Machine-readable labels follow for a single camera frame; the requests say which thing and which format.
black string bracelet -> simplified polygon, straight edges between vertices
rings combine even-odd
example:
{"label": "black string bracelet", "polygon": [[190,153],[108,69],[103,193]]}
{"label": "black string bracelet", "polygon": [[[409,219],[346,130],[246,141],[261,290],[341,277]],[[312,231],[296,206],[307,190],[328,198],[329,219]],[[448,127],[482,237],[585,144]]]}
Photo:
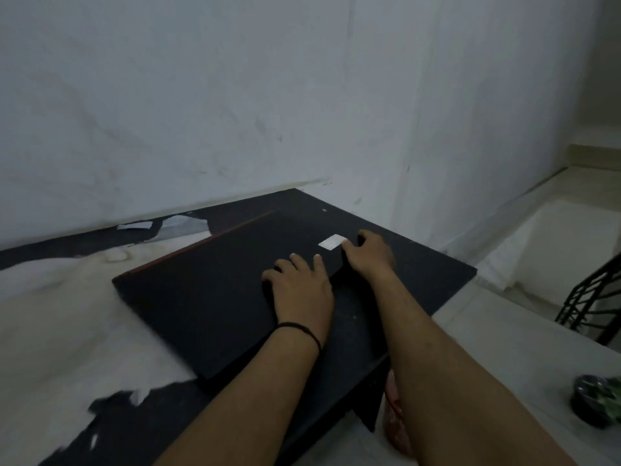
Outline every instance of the black string bracelet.
{"label": "black string bracelet", "polygon": [[298,324],[297,322],[281,322],[280,324],[276,326],[274,330],[277,330],[281,327],[293,327],[294,329],[299,329],[303,331],[305,334],[310,335],[312,339],[315,340],[315,343],[317,344],[317,348],[319,349],[319,354],[321,355],[321,352],[322,352],[321,343],[319,342],[319,339],[315,336],[315,334],[312,333],[308,327],[303,326],[302,324]]}

person's right hand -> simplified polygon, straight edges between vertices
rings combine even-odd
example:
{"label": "person's right hand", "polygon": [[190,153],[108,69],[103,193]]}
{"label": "person's right hand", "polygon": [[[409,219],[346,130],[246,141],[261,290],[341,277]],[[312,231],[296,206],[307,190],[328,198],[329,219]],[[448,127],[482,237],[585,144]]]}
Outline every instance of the person's right hand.
{"label": "person's right hand", "polygon": [[341,244],[352,268],[367,281],[392,272],[395,265],[394,256],[382,236],[370,230],[361,230],[359,234],[365,239],[360,247],[355,247],[349,240]]}

hand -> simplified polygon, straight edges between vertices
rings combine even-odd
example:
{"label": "hand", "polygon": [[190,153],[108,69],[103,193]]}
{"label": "hand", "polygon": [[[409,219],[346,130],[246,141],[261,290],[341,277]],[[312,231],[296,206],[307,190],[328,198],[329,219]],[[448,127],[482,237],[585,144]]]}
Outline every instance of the hand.
{"label": "hand", "polygon": [[354,247],[349,240],[341,244],[352,268],[367,281],[377,275],[392,273],[395,265],[394,256],[382,236],[370,230],[361,230],[359,234],[365,238],[360,247]]}
{"label": "hand", "polygon": [[292,253],[289,260],[276,260],[276,270],[265,270],[261,279],[271,282],[278,323],[296,322],[310,329],[325,345],[330,332],[334,295],[320,255],[315,255],[314,270],[304,258]]}

person's left arm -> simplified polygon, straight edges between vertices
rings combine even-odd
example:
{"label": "person's left arm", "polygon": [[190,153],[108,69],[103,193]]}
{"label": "person's left arm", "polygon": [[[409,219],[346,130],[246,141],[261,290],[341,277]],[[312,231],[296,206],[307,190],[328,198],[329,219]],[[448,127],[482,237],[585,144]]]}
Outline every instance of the person's left arm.
{"label": "person's left arm", "polygon": [[[334,298],[321,257],[314,270],[298,255],[267,270],[278,322],[296,322],[325,344]],[[157,466],[272,465],[319,348],[293,327],[274,331],[244,370],[168,447]]]}

person's right arm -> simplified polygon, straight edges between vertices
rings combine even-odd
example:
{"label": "person's right arm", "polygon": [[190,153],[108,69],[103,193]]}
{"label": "person's right arm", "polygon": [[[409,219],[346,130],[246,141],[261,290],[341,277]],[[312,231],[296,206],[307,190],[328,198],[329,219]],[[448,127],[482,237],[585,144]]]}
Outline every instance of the person's right arm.
{"label": "person's right arm", "polygon": [[361,247],[347,240],[343,249],[375,293],[418,462],[574,465],[516,397],[423,311],[394,273],[382,237],[361,235]]}

